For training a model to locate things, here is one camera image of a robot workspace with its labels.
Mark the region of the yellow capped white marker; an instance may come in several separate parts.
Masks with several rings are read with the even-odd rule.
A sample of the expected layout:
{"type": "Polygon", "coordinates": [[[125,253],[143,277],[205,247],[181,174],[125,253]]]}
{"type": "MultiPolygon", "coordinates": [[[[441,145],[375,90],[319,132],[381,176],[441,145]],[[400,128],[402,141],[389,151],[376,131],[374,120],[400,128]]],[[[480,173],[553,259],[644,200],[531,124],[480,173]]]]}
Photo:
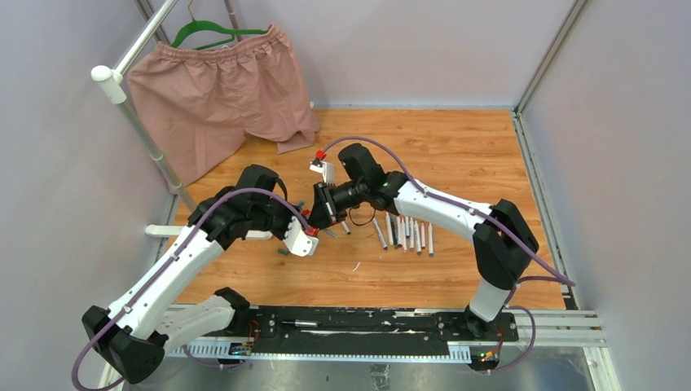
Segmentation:
{"type": "Polygon", "coordinates": [[[395,248],[394,235],[393,235],[394,232],[392,231],[390,223],[391,223],[390,214],[388,212],[385,212],[385,227],[386,227],[386,231],[387,231],[387,235],[388,235],[389,245],[391,248],[395,248]]]}

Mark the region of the grey capped marker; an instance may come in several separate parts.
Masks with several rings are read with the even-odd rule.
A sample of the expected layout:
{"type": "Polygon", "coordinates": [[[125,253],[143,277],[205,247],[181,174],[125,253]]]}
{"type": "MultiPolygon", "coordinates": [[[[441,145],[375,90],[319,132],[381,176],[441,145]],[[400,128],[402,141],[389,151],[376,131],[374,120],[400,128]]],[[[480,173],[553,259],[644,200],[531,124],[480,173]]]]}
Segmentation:
{"type": "Polygon", "coordinates": [[[385,251],[387,251],[388,248],[389,248],[389,246],[388,246],[388,244],[387,244],[387,242],[386,242],[386,240],[385,240],[385,238],[384,238],[384,236],[383,236],[383,232],[382,232],[381,227],[380,227],[378,221],[376,220],[376,218],[373,218],[373,219],[372,219],[372,224],[373,224],[373,226],[374,226],[374,228],[375,228],[376,236],[377,236],[377,238],[378,238],[378,240],[379,240],[379,242],[380,242],[380,244],[381,244],[381,247],[382,247],[385,251]]]}

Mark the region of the clear green gel pen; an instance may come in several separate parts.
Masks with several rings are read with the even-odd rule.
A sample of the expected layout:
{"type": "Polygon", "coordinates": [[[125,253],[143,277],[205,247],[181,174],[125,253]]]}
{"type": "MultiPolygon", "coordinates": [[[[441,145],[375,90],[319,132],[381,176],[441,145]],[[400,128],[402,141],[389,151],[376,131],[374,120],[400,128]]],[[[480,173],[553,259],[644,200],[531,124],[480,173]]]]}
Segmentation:
{"type": "Polygon", "coordinates": [[[389,228],[391,230],[391,237],[392,237],[392,242],[394,248],[398,248],[398,233],[397,233],[397,227],[396,227],[396,222],[393,216],[389,216],[389,228]]]}

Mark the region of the white acrylic marker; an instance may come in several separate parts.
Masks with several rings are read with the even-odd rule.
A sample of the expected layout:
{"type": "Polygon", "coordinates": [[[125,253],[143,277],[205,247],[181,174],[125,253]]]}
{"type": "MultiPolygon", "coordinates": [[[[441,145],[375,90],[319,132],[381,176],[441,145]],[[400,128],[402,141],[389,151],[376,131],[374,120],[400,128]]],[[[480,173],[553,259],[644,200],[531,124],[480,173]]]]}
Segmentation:
{"type": "Polygon", "coordinates": [[[404,217],[398,216],[398,245],[404,253],[407,252],[407,237],[404,217]]]}

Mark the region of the green capped white marker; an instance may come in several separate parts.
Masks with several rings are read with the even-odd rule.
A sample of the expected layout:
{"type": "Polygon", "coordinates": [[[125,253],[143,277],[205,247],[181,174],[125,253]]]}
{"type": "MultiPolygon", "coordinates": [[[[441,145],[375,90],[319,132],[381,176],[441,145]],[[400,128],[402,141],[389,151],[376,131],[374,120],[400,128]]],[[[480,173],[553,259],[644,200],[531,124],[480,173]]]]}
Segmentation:
{"type": "Polygon", "coordinates": [[[420,224],[418,221],[413,222],[413,235],[414,235],[416,254],[421,255],[422,254],[422,243],[421,243],[421,236],[420,236],[420,224]]]}

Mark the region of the teal capped white marker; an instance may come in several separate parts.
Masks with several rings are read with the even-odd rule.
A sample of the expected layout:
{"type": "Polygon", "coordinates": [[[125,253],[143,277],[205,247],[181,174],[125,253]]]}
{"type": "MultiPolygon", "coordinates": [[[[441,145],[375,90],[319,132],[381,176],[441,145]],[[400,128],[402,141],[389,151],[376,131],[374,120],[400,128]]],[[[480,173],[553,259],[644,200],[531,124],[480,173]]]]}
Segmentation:
{"type": "Polygon", "coordinates": [[[434,256],[434,226],[431,222],[427,224],[427,250],[430,257],[434,256]]]}

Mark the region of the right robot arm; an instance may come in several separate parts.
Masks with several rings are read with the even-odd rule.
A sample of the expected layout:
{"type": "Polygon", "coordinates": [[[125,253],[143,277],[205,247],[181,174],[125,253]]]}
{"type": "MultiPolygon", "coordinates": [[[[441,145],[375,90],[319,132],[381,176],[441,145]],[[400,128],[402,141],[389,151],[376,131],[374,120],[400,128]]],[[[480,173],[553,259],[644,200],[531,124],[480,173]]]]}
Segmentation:
{"type": "Polygon", "coordinates": [[[337,185],[333,166],[324,157],[319,151],[310,163],[310,169],[323,179],[313,186],[309,224],[329,228],[342,222],[349,209],[367,203],[375,210],[417,218],[468,240],[473,245],[480,283],[460,324],[476,340],[495,333],[497,318],[511,291],[539,250],[518,207],[508,200],[497,204],[464,200],[427,187],[402,170],[384,171],[360,143],[339,152],[349,179],[337,185]]]}

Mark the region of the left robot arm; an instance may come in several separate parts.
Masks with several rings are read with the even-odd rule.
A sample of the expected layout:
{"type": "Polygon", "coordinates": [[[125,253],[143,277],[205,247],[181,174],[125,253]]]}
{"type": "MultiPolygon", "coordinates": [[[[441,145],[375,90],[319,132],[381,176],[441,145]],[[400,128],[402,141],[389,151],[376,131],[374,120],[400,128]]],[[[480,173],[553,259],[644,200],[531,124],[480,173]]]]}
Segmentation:
{"type": "Polygon", "coordinates": [[[130,290],[108,308],[93,305],[84,313],[86,348],[124,381],[137,384],[198,337],[221,330],[244,335],[251,326],[249,302],[231,288],[176,314],[167,310],[195,276],[250,231],[269,233],[299,257],[314,254],[317,230],[297,206],[275,194],[281,183],[273,170],[250,165],[235,186],[200,203],[171,247],[130,290]]]}

